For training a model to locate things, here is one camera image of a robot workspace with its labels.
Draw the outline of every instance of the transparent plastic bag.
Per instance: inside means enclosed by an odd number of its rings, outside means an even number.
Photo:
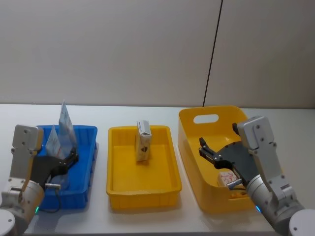
[[[47,140],[46,144],[46,151],[47,155],[53,156],[59,159],[65,159],[65,155],[63,154],[62,151],[62,146],[59,142],[58,135],[56,133],[55,126],[53,125],[49,138]],[[69,187],[69,178],[68,174],[61,175],[61,176],[55,176],[50,183],[54,184],[60,184],[61,189],[67,189]]]
[[[64,156],[69,156],[71,149],[77,147],[77,141],[73,125],[64,101],[62,103],[62,108],[60,112],[58,137]]]

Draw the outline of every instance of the yellow plastic tray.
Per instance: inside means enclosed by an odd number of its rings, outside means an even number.
[[[170,129],[151,125],[149,160],[136,162],[136,126],[110,128],[107,187],[111,207],[127,209],[175,205],[182,190]]]
[[[199,115],[218,115],[219,119],[212,123],[196,124],[194,118]],[[218,185],[219,172],[227,169],[217,170],[199,155],[200,137],[203,137],[214,151],[240,141],[240,137],[232,130],[232,123],[246,119],[242,110],[234,106],[191,108],[179,113],[179,150],[197,202],[207,213],[223,213],[254,207],[247,195]]]

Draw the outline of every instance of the blue plastic tray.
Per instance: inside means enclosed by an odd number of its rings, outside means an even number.
[[[46,155],[45,145],[53,126],[39,125],[38,127],[44,129],[43,147],[39,154],[40,156],[44,156]],[[55,125],[55,128],[58,133],[59,126]],[[97,128],[87,125],[74,125],[73,128],[77,139],[79,161],[68,171],[69,187],[59,192],[62,209],[85,208],[91,186],[92,166],[95,161]],[[45,198],[39,208],[57,209],[58,206],[59,203],[55,191],[53,189],[46,189]]]

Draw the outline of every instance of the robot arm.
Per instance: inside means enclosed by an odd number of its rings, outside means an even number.
[[[241,137],[241,143],[235,142],[214,152],[200,138],[200,155],[213,163],[215,168],[228,168],[238,176],[239,179],[228,184],[228,188],[232,190],[242,183],[251,200],[277,233],[283,236],[289,233],[301,235],[296,225],[306,222],[305,219],[310,215],[314,217],[315,211],[304,210],[282,173],[268,118],[253,117],[233,124],[232,128]]]
[[[44,198],[43,188],[30,180],[42,139],[43,130],[38,127],[15,127],[10,177],[1,193],[0,236],[24,233]]]
[[[22,235],[41,204],[45,189],[54,188],[58,194],[61,186],[49,183],[50,180],[67,174],[78,161],[75,148],[63,161],[53,156],[38,156],[42,140],[43,129],[39,127],[15,127],[10,176],[1,192],[0,236]]]
[[[275,231],[288,235],[291,217],[304,208],[281,171],[269,120],[253,117],[237,124],[237,130],[260,173],[247,185],[247,193]]]

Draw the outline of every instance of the basket handle hole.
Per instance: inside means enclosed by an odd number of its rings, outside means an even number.
[[[219,119],[219,116],[217,114],[199,115],[199,116],[195,116],[195,118],[193,119],[193,122],[195,124],[214,123],[214,122],[217,122],[218,119]]]

